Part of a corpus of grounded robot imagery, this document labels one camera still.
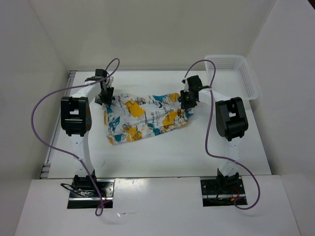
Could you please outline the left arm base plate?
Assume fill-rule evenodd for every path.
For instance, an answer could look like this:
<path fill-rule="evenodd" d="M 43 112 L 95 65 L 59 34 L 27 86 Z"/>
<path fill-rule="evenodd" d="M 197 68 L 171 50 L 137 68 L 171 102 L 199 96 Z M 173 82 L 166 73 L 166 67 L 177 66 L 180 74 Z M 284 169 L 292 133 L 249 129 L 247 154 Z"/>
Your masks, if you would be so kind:
<path fill-rule="evenodd" d="M 115 180 L 98 179 L 96 185 L 104 203 L 103 209 L 113 208 Z M 101 203 L 99 194 L 93 184 L 79 187 L 74 183 L 62 183 L 61 186 L 69 191 L 67 209 L 96 209 Z"/>

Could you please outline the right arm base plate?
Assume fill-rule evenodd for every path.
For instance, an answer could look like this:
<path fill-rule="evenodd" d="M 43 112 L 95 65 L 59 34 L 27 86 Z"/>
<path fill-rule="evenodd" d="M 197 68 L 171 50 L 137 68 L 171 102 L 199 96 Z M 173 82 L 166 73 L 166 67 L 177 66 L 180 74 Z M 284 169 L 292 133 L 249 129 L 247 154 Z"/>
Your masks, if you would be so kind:
<path fill-rule="evenodd" d="M 204 207 L 232 206 L 234 202 L 240 206 L 247 205 L 243 180 L 241 178 L 232 187 L 218 187 L 215 177 L 201 178 L 200 185 Z"/>

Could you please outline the colourful patterned shorts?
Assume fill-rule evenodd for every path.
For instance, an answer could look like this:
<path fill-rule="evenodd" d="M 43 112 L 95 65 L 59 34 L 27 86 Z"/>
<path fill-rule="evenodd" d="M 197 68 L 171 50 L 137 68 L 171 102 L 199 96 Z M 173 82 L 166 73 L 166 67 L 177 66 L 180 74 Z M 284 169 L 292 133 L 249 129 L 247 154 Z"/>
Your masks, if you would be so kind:
<path fill-rule="evenodd" d="M 154 137 L 185 126 L 192 109 L 182 109 L 178 93 L 137 96 L 121 93 L 104 105 L 107 138 L 113 145 Z"/>

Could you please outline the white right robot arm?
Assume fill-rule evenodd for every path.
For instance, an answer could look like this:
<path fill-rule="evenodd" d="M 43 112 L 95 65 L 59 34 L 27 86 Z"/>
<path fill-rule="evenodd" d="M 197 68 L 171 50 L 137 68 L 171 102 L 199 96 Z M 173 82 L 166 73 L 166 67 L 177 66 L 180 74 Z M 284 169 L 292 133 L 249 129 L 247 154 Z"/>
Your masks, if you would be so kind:
<path fill-rule="evenodd" d="M 224 138 L 224 156 L 217 170 L 216 188 L 227 193 L 237 185 L 239 179 L 238 165 L 239 145 L 249 124 L 243 100 L 240 97 L 228 97 L 212 91 L 202 84 L 199 76 L 183 79 L 184 89 L 180 91 L 179 102 L 183 109 L 197 106 L 197 103 L 214 105 L 210 117 L 215 116 L 217 133 Z"/>

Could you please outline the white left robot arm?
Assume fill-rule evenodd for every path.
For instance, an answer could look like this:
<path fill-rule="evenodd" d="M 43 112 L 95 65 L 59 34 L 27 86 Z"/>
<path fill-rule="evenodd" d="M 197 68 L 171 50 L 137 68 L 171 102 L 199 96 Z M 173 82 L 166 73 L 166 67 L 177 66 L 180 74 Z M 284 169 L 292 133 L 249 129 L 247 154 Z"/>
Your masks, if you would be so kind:
<path fill-rule="evenodd" d="M 95 75 L 85 80 L 85 87 L 61 99 L 61 126 L 70 137 L 73 153 L 80 162 L 70 191 L 82 197 L 96 196 L 98 191 L 88 143 L 92 127 L 90 103 L 110 106 L 114 93 L 112 82 L 113 77 L 106 70 L 96 69 Z"/>

